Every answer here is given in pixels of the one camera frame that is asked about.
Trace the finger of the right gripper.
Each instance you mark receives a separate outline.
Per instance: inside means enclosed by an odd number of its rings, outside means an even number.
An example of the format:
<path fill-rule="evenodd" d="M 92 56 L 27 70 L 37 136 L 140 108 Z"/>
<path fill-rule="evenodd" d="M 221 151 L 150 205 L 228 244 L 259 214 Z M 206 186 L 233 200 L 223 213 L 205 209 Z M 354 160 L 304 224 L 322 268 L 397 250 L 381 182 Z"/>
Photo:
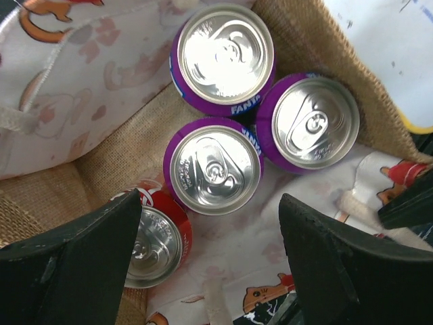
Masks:
<path fill-rule="evenodd" d="M 432 171 L 382 207 L 378 217 L 386 229 L 432 223 Z"/>

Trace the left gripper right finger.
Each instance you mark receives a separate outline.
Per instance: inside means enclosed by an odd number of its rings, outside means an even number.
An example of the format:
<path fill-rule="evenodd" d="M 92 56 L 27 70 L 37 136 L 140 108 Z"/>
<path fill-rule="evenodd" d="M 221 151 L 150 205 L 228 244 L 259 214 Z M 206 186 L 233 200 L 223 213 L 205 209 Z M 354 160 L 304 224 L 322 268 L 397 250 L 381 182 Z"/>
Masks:
<path fill-rule="evenodd" d="M 305 324 L 431 324 L 432 253 L 381 239 L 289 194 L 278 210 Z"/>

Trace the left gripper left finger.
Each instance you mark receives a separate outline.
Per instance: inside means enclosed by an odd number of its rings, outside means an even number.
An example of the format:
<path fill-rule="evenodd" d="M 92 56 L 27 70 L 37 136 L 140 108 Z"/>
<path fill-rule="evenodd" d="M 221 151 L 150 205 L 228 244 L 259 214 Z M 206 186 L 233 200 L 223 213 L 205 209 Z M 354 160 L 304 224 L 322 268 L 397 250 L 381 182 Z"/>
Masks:
<path fill-rule="evenodd" d="M 1 249 L 2 324 L 114 324 L 141 217 L 137 190 Z"/>

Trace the red cola can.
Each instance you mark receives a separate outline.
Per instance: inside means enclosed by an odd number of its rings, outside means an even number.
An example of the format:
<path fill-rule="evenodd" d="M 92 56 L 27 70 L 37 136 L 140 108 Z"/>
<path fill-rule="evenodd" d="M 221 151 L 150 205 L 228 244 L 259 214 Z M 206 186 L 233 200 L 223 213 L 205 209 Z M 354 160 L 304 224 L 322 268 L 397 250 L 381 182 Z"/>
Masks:
<path fill-rule="evenodd" d="M 138 187 L 141 218 L 124 286 L 142 289 L 167 280 L 188 258 L 192 224 L 183 208 L 163 190 Z"/>

